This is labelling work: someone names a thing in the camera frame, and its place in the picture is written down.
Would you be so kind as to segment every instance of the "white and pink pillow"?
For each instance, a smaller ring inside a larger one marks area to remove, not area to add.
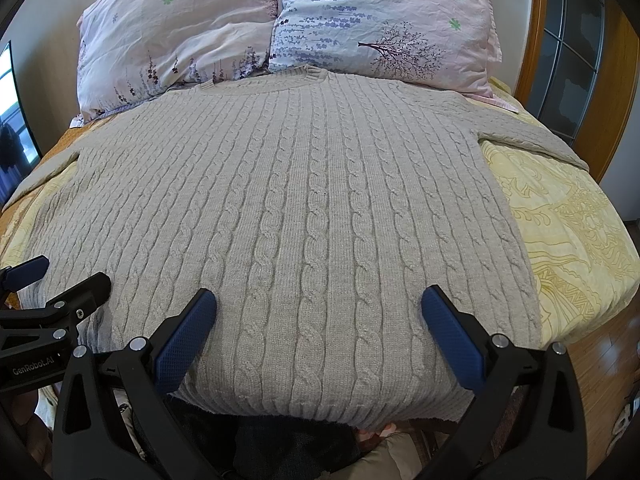
[[[269,69],[312,64],[494,98],[492,0],[282,0]]]
[[[97,0],[78,21],[84,122],[266,65],[276,0]]]

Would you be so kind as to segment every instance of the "white wall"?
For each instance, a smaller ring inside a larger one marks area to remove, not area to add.
[[[78,113],[76,65],[82,11],[95,0],[25,0],[0,44],[12,40],[18,92],[27,121],[47,152]],[[531,0],[494,0],[503,61],[494,74],[511,89],[522,64]]]
[[[494,0],[495,28],[502,64],[494,76],[515,90],[529,33],[531,0]]]
[[[640,88],[600,187],[623,220],[640,218]]]
[[[0,41],[2,46],[12,42],[18,93],[43,153],[79,111],[76,23],[94,1],[25,0]]]

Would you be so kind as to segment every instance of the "blue gripper pad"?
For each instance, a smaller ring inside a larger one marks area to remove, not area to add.
[[[159,394],[169,394],[180,387],[216,320],[216,297],[201,288],[185,310],[186,316],[155,359],[154,386]]]
[[[4,274],[2,286],[5,290],[18,292],[31,283],[41,280],[49,269],[49,260],[44,256],[36,256],[18,266],[12,267]]]
[[[458,382],[477,395],[484,386],[482,354],[434,286],[425,289],[421,307],[429,331]]]

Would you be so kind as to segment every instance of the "sweater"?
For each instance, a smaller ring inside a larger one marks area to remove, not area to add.
[[[301,67],[171,91],[94,128],[40,209],[20,295],[42,306],[97,271],[110,300],[79,325],[123,348],[215,293],[214,329],[177,395],[205,410],[378,428],[458,420],[456,382],[420,314],[437,283],[489,334],[540,341],[530,264],[479,140],[586,165],[550,132],[455,92]]]

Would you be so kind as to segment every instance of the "mattress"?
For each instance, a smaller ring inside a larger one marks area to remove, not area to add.
[[[519,119],[544,128],[504,84],[492,79],[492,87],[518,108]],[[103,123],[69,129],[44,160]],[[638,290],[640,258],[622,220],[586,171],[496,142],[483,141],[481,147],[507,197],[531,262],[540,299],[540,346],[582,338],[625,308]],[[24,260],[40,205],[75,170],[73,162],[2,214],[0,267]],[[12,296],[10,303],[18,306],[17,297]]]

